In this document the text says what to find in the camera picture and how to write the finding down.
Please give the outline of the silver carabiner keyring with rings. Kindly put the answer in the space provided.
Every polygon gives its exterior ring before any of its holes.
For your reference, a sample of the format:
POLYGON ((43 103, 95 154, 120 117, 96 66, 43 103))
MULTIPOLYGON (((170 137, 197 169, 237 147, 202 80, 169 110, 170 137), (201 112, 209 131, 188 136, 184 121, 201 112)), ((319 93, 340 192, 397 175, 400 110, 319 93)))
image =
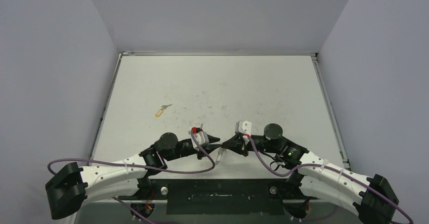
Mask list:
POLYGON ((222 147, 220 147, 218 149, 218 155, 217 155, 216 160, 215 160, 215 166, 218 166, 220 164, 225 153, 226 153, 226 149, 224 149, 222 147))

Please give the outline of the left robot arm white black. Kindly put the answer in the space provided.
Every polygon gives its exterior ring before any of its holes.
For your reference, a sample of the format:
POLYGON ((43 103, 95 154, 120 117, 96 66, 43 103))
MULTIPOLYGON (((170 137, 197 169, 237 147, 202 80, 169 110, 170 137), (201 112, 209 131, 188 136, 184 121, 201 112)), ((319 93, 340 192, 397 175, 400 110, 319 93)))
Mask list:
POLYGON ((63 219, 76 213, 83 204, 100 199, 135 195, 145 199, 150 195, 151 185, 136 180, 131 189, 123 185, 132 179, 150 177, 160 172, 170 172, 167 162, 196 155, 198 159, 209 157, 219 148, 220 138, 208 135, 200 128, 190 132, 190 138, 178 140, 174 133, 164 133, 157 141, 142 152, 116 162, 92 160, 92 166, 79 166, 78 159, 66 159, 67 164, 58 172, 48 170, 53 177, 46 183, 45 190, 53 220, 63 219))

